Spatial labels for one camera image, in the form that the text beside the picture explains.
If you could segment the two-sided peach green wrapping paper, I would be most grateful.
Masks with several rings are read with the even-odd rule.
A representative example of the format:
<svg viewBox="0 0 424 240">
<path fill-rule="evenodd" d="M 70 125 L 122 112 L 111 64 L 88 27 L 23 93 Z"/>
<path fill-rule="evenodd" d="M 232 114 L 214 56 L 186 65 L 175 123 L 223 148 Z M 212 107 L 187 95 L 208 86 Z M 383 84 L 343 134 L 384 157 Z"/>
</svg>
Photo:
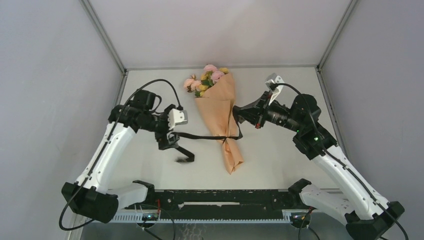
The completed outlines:
<svg viewBox="0 0 424 240">
<path fill-rule="evenodd" d="M 233 116 L 236 102 L 236 83 L 231 73 L 227 73 L 213 86 L 203 84 L 196 88 L 195 103 L 202 120 L 213 137 L 219 139 L 226 171 L 231 175 L 244 163 L 236 138 L 239 127 Z"/>
</svg>

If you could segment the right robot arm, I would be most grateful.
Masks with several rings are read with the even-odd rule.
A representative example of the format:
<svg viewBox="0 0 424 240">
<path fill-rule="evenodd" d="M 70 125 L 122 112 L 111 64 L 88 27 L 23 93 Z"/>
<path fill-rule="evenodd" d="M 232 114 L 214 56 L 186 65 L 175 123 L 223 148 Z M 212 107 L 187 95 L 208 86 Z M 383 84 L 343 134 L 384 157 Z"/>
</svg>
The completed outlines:
<svg viewBox="0 0 424 240">
<path fill-rule="evenodd" d="M 333 196 L 300 179 L 289 188 L 293 207 L 306 205 L 327 214 L 342 223 L 355 240 L 380 240 L 398 224 L 404 207 L 383 197 L 354 168 L 336 139 L 319 124 L 321 109 L 312 95 L 299 94 L 287 107 L 266 91 L 256 101 L 234 106 L 232 111 L 238 122 L 248 122 L 257 129 L 269 122 L 293 131 L 298 151 L 320 167 L 344 195 Z"/>
</svg>

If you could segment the black ribbon with gold text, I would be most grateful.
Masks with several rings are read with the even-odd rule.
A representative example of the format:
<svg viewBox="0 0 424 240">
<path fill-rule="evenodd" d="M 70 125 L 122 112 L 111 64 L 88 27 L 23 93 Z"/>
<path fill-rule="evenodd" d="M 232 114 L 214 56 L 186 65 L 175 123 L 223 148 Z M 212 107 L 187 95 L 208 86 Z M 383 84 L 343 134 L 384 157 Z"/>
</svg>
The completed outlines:
<svg viewBox="0 0 424 240">
<path fill-rule="evenodd" d="M 190 140 L 214 140 L 214 141 L 222 141 L 222 143 L 225 143 L 228 139 L 231 140 L 240 140 L 243 138 L 243 133 L 241 131 L 241 127 L 240 124 L 242 124 L 245 121 L 245 118 L 240 116 L 236 110 L 232 111 L 232 115 L 234 117 L 236 126 L 238 128 L 238 135 L 237 136 L 203 136 L 203 135 L 195 135 L 195 134 L 191 134 L 191 133 L 186 133 L 186 132 L 177 132 L 177 131 L 172 131 L 170 134 L 174 135 L 174 136 L 178 136 L 180 138 L 185 138 L 185 139 L 190 139 Z M 180 153 L 186 155 L 186 158 L 183 157 L 179 157 L 175 160 L 175 162 L 177 163 L 192 163 L 195 160 L 195 155 L 186 150 L 185 148 L 182 147 L 177 147 L 176 148 Z"/>
</svg>

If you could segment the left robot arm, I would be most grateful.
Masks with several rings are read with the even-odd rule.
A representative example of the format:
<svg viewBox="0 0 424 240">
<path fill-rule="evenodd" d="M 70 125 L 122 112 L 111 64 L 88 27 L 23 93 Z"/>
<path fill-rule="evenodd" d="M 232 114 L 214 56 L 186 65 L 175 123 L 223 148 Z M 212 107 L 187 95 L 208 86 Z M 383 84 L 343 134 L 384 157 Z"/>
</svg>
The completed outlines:
<svg viewBox="0 0 424 240">
<path fill-rule="evenodd" d="M 167 141 L 169 132 L 188 122 L 187 111 L 181 105 L 171 104 L 163 113 L 155 114 L 156 98 L 157 94 L 139 89 L 124 104 L 112 109 L 103 138 L 88 165 L 73 183 L 65 182 L 61 189 L 66 209 L 90 222 L 107 224 L 117 211 L 130 205 L 138 203 L 145 209 L 155 205 L 157 196 L 150 191 L 153 185 L 147 182 L 134 180 L 115 189 L 109 184 L 121 155 L 139 130 Z"/>
</svg>

